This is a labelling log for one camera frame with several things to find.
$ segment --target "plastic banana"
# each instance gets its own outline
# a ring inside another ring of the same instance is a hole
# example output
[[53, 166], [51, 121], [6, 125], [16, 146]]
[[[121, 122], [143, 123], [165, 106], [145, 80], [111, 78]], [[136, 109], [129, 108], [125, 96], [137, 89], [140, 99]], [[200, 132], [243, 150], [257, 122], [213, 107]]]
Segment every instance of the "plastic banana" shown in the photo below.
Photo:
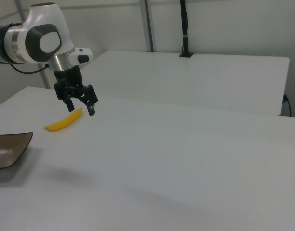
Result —
[[82, 108], [76, 109], [66, 118], [64, 118], [54, 124], [46, 125], [43, 128], [48, 131], [61, 130], [61, 129], [67, 127], [68, 125], [70, 125], [71, 123], [73, 123], [76, 119], [78, 119], [80, 117], [81, 114], [82, 114]]

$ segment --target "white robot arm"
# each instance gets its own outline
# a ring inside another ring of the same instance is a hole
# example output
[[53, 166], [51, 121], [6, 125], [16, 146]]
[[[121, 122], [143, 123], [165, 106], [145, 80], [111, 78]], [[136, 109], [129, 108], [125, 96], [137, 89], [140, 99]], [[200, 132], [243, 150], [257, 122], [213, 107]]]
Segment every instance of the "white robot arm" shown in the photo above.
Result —
[[98, 101], [91, 85], [83, 86], [78, 65], [93, 60], [88, 48], [75, 48], [61, 9], [55, 3], [32, 5], [22, 24], [0, 26], [0, 61], [9, 64], [44, 63], [54, 72], [59, 100], [74, 110], [71, 98], [78, 98], [95, 113]]

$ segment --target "tabletop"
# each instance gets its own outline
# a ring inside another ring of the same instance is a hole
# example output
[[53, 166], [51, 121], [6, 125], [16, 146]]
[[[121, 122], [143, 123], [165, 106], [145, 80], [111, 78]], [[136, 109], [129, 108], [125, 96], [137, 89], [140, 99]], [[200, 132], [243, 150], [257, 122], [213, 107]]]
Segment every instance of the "tabletop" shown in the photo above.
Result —
[[289, 59], [107, 51], [82, 69], [96, 94], [277, 116]]
[[34, 133], [0, 170], [1, 229], [295, 231], [295, 118], [101, 95], [95, 109], [48, 132], [68, 115], [54, 90], [0, 105], [0, 134]]

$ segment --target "black mount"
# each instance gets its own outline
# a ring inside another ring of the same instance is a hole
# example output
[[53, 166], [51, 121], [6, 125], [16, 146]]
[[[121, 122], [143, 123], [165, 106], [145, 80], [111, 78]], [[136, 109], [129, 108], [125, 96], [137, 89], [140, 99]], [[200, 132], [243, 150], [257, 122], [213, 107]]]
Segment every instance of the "black mount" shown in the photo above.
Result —
[[183, 48], [180, 57], [190, 58], [194, 53], [191, 53], [188, 49], [188, 35], [187, 35], [187, 12], [185, 0], [180, 0], [181, 3], [181, 18], [182, 18], [182, 30], [183, 30]]

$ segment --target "plate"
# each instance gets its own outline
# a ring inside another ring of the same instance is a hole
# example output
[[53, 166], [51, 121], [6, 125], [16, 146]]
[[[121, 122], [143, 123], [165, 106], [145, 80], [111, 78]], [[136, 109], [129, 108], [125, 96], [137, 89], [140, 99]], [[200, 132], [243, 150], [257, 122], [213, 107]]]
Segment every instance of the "plate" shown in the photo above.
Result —
[[13, 165], [28, 147], [33, 132], [0, 135], [0, 169]]

